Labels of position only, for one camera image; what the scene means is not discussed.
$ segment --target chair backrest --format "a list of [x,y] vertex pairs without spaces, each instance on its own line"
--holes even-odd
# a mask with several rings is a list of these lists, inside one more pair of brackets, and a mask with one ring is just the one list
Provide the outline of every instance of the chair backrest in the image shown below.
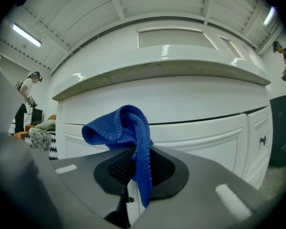
[[55,115],[55,114],[51,115],[51,116],[48,118],[48,120],[56,120],[56,115]]

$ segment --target ceiling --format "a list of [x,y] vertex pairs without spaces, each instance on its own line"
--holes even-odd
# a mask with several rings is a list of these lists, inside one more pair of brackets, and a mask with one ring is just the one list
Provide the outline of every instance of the ceiling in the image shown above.
[[[263,53],[283,30],[263,0],[27,0],[0,25],[0,53],[18,56],[53,73],[72,52],[105,30],[138,19],[187,17],[224,28]],[[42,42],[40,48],[11,29],[17,23]]]

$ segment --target black pants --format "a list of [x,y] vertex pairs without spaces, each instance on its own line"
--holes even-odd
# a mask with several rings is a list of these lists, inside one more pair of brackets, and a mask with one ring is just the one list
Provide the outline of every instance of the black pants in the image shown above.
[[15,134],[24,131],[23,120],[25,113],[27,113],[27,108],[25,107],[25,104],[22,104],[15,115]]

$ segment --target vr headset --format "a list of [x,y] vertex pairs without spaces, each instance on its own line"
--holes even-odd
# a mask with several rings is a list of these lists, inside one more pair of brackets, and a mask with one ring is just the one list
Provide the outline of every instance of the vr headset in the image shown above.
[[29,78],[31,78],[32,76],[35,76],[35,75],[37,75],[39,77],[39,81],[42,82],[42,77],[38,71],[35,71],[32,74],[29,74]]

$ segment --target white wall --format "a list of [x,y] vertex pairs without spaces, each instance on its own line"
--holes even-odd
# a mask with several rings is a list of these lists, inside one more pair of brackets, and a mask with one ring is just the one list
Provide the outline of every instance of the white wall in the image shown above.
[[[50,71],[45,70],[42,66],[36,67],[35,65],[26,65],[21,66],[19,64],[16,64],[15,61],[11,61],[9,58],[9,54],[7,51],[7,55],[5,55],[5,51],[2,50],[0,52],[0,55],[3,54],[2,58],[0,59],[0,68],[2,69],[2,72],[4,76],[9,80],[10,84],[12,86],[15,86],[17,81],[23,82],[30,72],[39,71],[42,76],[42,82],[34,84],[32,86],[32,90],[30,95],[33,97],[34,101],[38,104],[36,107],[37,109],[40,109],[43,111],[43,115],[45,113],[46,109],[46,99],[48,98],[48,87],[50,84]],[[29,105],[26,104],[27,112],[31,113],[32,109],[30,109]],[[31,123],[31,115],[27,119],[27,121],[24,122],[24,125],[29,125]]]
[[17,84],[18,81],[23,82],[30,73],[30,70],[27,70],[20,65],[15,64],[14,62],[6,59],[4,56],[0,58],[0,68],[4,73],[4,76],[14,86]]
[[[286,33],[278,41],[283,47],[286,47]],[[267,86],[270,99],[286,95],[286,82],[281,79],[282,72],[285,69],[283,55],[278,52],[273,53],[271,46],[262,55],[262,60],[271,81],[270,85]]]
[[259,55],[242,40],[220,29],[205,26],[200,23],[182,20],[158,20],[136,23],[127,27],[112,31],[99,39],[91,42],[74,56],[72,56],[60,69],[52,76],[47,96],[47,106],[45,118],[56,114],[57,102],[52,100],[53,89],[74,73],[80,73],[82,69],[91,67],[99,71],[99,66],[94,64],[102,58],[111,57],[112,54],[138,49],[138,31],[154,28],[182,28],[192,30],[203,30],[207,38],[213,43],[216,49],[226,54],[234,54],[229,47],[219,37],[231,40],[243,60],[254,63],[260,69],[266,71]]

